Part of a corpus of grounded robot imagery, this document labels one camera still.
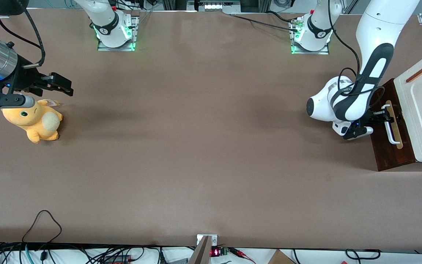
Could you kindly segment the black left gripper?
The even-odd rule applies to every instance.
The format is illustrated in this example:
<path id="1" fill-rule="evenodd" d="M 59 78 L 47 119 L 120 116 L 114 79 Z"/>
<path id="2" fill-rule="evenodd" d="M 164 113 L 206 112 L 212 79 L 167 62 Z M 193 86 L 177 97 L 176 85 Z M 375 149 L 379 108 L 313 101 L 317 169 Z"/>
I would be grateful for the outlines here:
<path id="1" fill-rule="evenodd" d="M 379 111 L 367 110 L 364 114 L 364 126 L 371 127 L 372 125 L 380 125 L 388 122 L 389 124 L 395 122 L 395 117 L 390 117 L 387 115 L 394 115 L 394 110 L 392 108 L 383 108 Z"/>

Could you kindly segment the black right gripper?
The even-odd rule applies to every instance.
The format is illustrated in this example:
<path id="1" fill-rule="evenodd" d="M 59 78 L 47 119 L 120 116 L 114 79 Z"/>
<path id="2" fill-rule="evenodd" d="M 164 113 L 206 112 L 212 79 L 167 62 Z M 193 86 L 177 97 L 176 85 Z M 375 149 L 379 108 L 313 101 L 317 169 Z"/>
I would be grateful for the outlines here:
<path id="1" fill-rule="evenodd" d="M 72 81 L 66 77 L 51 73 L 51 85 L 44 80 L 47 75 L 39 73 L 36 68 L 24 69 L 17 66 L 8 77 L 0 80 L 0 85 L 9 87 L 13 91 L 25 91 L 37 96 L 42 96 L 42 91 L 62 92 L 65 95 L 73 96 L 74 91 L 71 88 Z"/>

